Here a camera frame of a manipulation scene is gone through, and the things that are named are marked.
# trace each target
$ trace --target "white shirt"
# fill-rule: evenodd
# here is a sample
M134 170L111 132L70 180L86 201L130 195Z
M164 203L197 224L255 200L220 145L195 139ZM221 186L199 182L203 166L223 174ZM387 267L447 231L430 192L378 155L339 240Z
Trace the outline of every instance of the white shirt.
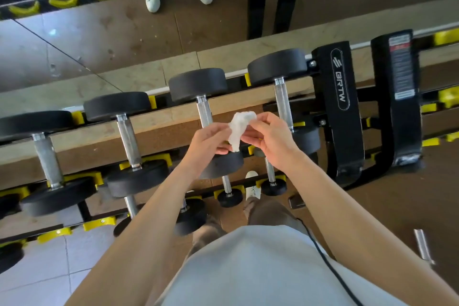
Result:
M365 306L405 305L327 259ZM213 241L184 263L155 304L355 305L309 236L283 225L243 226Z

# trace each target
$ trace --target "brand logo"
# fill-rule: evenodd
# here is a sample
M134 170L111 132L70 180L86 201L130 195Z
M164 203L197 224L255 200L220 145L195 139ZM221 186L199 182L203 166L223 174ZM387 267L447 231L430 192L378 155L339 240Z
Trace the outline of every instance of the brand logo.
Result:
M347 91L346 72L343 66L343 53L340 49L335 48L330 53L331 67L333 69L333 77L335 81L336 98L338 100L338 107L341 110L348 110L349 92Z

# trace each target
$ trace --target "brown pants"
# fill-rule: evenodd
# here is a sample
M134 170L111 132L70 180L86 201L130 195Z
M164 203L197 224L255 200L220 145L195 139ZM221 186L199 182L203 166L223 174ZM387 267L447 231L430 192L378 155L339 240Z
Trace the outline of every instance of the brown pants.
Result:
M271 198L249 197L244 204L244 214L247 218L247 225L286 225L307 235L303 223L296 219L287 208ZM209 217L203 226L193 232L193 247L185 260L225 234L226 231L221 225L214 218Z

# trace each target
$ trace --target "white tissue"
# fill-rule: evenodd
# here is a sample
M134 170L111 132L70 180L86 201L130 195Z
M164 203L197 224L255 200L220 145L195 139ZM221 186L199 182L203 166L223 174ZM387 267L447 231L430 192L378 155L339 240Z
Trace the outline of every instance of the white tissue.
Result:
M240 137L245 132L249 121L256 118L257 115L254 111L243 111L242 113L234 114L233 119L229 123L232 132L228 138L229 143L233 147L233 152L239 151Z

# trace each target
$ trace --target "warning label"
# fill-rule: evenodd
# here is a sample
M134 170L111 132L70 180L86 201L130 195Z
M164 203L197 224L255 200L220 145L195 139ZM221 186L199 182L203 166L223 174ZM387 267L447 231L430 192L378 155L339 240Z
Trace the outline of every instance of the warning label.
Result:
M415 95L413 63L411 59L410 35L389 38L395 100L407 99Z

